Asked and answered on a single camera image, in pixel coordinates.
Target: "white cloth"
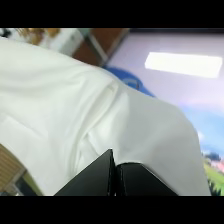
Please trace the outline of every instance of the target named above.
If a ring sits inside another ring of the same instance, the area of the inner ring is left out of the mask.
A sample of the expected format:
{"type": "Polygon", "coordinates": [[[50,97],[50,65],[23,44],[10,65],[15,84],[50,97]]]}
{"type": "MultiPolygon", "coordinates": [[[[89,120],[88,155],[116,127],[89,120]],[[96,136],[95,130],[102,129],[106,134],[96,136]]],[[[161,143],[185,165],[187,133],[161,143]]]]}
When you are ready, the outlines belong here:
{"type": "Polygon", "coordinates": [[[116,164],[140,162],[179,195],[210,195],[196,131],[174,106],[109,72],[0,38],[0,143],[44,195],[112,148],[116,164]]]}

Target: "blue object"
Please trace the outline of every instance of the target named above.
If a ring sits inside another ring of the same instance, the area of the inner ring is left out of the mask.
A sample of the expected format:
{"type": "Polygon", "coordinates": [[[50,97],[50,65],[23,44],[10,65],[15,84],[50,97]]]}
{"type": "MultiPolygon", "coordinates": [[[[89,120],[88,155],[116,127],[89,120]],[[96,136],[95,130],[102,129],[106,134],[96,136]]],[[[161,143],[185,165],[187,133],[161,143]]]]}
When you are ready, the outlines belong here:
{"type": "Polygon", "coordinates": [[[104,69],[114,74],[117,78],[119,78],[121,81],[123,81],[128,86],[137,89],[138,91],[145,93],[146,95],[149,95],[151,97],[155,97],[154,94],[152,94],[150,91],[148,91],[142,81],[138,79],[135,75],[131,74],[130,72],[127,72],[123,69],[114,68],[114,67],[107,67],[104,66],[104,69]]]}

